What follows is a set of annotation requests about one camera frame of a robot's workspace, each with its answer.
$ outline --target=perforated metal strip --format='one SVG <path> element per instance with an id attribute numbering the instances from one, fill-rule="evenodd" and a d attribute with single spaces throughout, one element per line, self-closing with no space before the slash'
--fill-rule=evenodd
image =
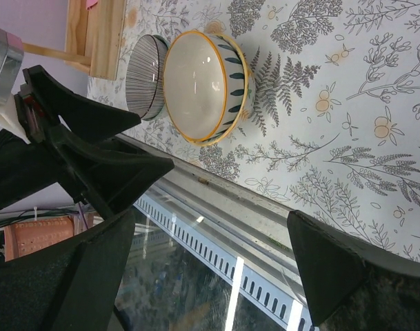
<path id="1" fill-rule="evenodd" d="M 213 272 L 232 285 L 236 258 L 215 245 L 173 212 L 144 194 L 134 204 Z M 287 328 L 293 299 L 245 264 L 240 293 L 282 328 Z M 317 330 L 312 326 L 307 308 L 303 308 L 297 331 Z"/>

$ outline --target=pink cloth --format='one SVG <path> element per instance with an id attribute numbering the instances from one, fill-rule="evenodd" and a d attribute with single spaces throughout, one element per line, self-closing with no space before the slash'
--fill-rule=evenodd
<path id="1" fill-rule="evenodd" d="M 86 1 L 86 8 L 87 8 L 87 10 L 91 9 L 97 3 L 98 3 L 98 0 L 87 0 Z"/>

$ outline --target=floral tablecloth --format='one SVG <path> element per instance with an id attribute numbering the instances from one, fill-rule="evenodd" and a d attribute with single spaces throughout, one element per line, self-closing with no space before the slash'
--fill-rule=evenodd
<path id="1" fill-rule="evenodd" d="M 127 109 L 137 39 L 204 28 L 246 54 L 249 119 L 207 148 L 169 119 L 126 134 L 420 262 L 420 0 L 129 0 L 118 79 L 88 96 Z"/>

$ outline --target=wall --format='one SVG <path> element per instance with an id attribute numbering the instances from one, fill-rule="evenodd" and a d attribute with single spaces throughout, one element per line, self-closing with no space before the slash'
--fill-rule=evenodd
<path id="1" fill-rule="evenodd" d="M 20 37 L 24 42 L 64 49 L 66 37 L 67 0 L 0 0 L 0 28 Z M 87 75 L 64 62 L 34 54 L 25 54 L 22 68 L 42 65 L 57 81 L 72 91 L 87 94 Z M 20 73 L 12 92 L 24 83 Z M 57 207 L 68 205 L 70 196 L 58 185 L 47 188 L 12 205 L 8 210 Z"/>

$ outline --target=wooden stick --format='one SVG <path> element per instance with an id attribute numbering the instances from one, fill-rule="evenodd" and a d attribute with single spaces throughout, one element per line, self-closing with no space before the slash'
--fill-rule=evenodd
<path id="1" fill-rule="evenodd" d="M 70 54 L 60 50 L 53 50 L 52 48 L 41 47 L 32 45 L 30 43 L 23 43 L 24 52 L 32 53 L 36 55 L 42 55 L 44 57 L 54 57 L 64 61 L 77 62 L 89 66 L 92 59 L 83 55 Z"/>

